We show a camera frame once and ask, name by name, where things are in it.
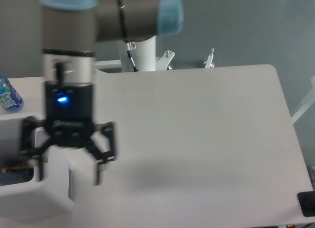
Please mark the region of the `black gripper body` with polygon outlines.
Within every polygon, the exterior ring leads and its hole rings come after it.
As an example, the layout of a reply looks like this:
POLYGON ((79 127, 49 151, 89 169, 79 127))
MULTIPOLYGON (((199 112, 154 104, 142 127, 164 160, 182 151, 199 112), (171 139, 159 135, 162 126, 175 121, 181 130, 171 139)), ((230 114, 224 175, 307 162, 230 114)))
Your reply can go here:
POLYGON ((44 82, 44 129, 51 145, 83 148, 94 133, 92 84, 60 85, 44 82))

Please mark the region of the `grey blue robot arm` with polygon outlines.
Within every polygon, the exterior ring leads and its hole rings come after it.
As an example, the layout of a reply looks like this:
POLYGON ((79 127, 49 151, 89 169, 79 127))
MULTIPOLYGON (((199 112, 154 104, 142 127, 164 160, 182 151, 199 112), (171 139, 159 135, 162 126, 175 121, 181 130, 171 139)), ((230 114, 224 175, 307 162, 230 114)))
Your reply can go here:
POLYGON ((95 46, 105 41, 137 41, 181 31, 182 0, 40 0, 43 15, 45 118, 22 120, 22 158, 38 164, 51 146, 86 149, 102 166, 116 159, 115 123, 95 124, 95 46))

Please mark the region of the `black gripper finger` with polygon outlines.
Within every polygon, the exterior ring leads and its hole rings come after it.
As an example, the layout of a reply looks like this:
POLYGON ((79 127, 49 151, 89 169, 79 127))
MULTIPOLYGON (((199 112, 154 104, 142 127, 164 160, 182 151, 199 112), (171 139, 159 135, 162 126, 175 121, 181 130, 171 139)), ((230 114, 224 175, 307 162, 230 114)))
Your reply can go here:
POLYGON ((83 144, 87 152, 94 158, 94 185, 101 184, 101 173, 105 170, 109 162, 115 161, 117 157, 116 146, 116 124, 108 122, 94 126, 94 131, 105 140, 100 146, 91 137, 83 144))
POLYGON ((46 130, 46 120, 40 120, 34 116, 28 116, 22 119, 21 123, 21 155, 27 159, 34 159, 38 162, 39 181, 44 179, 44 161, 43 155, 50 146, 53 145, 52 138, 49 137, 40 147, 33 147, 31 143, 32 132, 37 128, 44 127, 46 130))

